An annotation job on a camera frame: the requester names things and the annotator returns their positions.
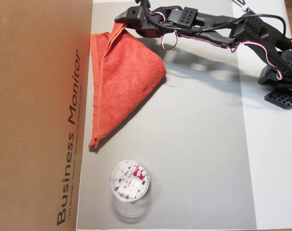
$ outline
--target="black robotic arm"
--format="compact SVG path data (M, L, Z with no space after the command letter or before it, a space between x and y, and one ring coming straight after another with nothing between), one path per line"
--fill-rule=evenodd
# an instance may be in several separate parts
M282 108L292 107L292 41L285 36L284 20L276 15L248 11L240 18L214 16L180 6L159 7L151 11L149 0L135 0L140 6L130 7L115 18L145 38L160 38L168 33L178 37L208 42L235 52L241 44L251 48L267 66L258 83L274 87L265 100ZM261 17L283 22L283 33L265 23ZM231 29L229 37L216 30Z

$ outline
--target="gray surface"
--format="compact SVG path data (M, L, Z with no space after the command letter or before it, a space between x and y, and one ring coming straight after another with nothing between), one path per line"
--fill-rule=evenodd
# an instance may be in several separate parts
M180 4L232 15L230 0L151 3L153 9ZM95 4L92 33L110 31L113 18L130 6L134 2ZM159 39L142 41L163 58L166 82L97 152L87 147L90 65L78 228L256 229L237 56L185 38L169 53ZM109 188L112 168L124 159L140 161L152 177L148 212L133 224L115 215Z

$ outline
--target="orange towel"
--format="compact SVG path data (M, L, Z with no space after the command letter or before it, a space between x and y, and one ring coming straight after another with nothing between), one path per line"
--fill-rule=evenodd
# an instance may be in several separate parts
M115 23L112 33L93 34L93 137L89 147L115 129L166 75L159 56Z

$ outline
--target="brown cardboard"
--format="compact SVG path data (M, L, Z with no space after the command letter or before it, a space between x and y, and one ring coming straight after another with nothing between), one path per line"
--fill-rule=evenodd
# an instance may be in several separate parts
M0 231L76 228L92 3L0 0Z

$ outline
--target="white table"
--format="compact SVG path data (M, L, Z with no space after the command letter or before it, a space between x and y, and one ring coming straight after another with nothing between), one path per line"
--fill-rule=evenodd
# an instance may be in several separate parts
M112 1L132 0L94 0L95 3ZM282 16L290 36L284 0L246 2L256 13ZM235 17L243 14L236 3L233 11ZM280 21L264 20L282 29ZM289 229L292 228L292 110L260 100L269 93L257 83L265 64L245 46L238 50L237 56L257 228Z

